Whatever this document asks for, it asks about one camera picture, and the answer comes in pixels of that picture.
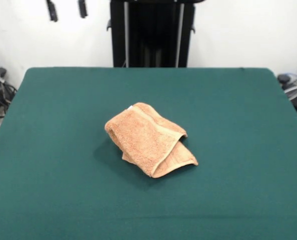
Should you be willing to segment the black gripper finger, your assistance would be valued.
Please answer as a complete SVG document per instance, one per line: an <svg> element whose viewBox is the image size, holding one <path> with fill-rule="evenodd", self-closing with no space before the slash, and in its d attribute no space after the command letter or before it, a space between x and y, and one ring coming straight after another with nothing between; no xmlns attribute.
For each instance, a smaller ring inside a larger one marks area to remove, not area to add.
<svg viewBox="0 0 297 240"><path fill-rule="evenodd" d="M87 5L85 0L78 0L79 14L82 19L88 16Z"/></svg>
<svg viewBox="0 0 297 240"><path fill-rule="evenodd" d="M46 5L48 9L49 18L52 22L58 21L56 6L52 0L46 0Z"/></svg>

